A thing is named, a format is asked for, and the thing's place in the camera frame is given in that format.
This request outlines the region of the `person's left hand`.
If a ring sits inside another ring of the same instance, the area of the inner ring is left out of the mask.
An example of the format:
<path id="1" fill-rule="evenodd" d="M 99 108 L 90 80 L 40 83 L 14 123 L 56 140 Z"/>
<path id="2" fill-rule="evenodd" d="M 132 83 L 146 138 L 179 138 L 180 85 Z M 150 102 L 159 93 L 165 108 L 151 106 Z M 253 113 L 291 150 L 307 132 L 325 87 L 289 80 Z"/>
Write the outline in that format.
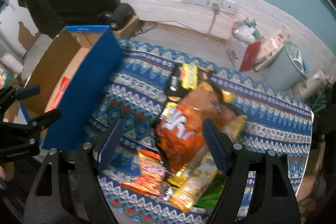
<path id="1" fill-rule="evenodd" d="M 6 178 L 6 171 L 2 166 L 0 166 L 0 178 L 2 180 L 5 180 L 5 178 Z"/>

